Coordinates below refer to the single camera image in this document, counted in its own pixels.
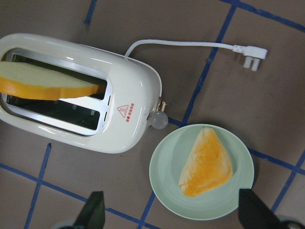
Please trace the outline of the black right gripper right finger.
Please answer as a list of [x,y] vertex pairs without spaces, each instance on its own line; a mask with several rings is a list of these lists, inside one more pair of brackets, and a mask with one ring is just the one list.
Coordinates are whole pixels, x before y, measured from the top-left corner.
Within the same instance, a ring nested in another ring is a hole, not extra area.
[[239,190],[238,219],[244,229],[279,229],[280,220],[251,190]]

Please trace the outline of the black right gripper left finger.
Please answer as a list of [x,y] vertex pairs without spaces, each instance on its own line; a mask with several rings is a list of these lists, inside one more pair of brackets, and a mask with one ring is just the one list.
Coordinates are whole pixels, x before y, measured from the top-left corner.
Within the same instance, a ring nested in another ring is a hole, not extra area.
[[102,229],[105,224],[103,191],[94,191],[76,218],[73,229]]

